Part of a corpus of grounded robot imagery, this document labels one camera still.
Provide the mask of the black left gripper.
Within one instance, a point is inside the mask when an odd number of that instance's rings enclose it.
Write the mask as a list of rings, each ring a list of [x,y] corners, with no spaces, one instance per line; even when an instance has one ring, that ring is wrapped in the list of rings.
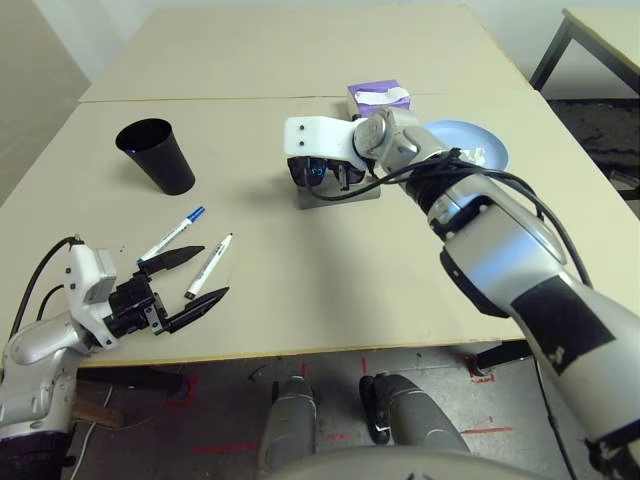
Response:
[[[150,286],[149,278],[144,274],[155,274],[162,270],[174,269],[198,255],[204,246],[186,246],[161,252],[139,263],[141,273],[134,274],[130,280],[116,287],[108,302],[111,315],[107,318],[107,328],[113,336],[125,336],[150,328],[154,334],[162,330],[164,305]],[[208,292],[188,302],[184,308],[166,318],[163,331],[175,333],[204,316],[230,290],[229,287]]]

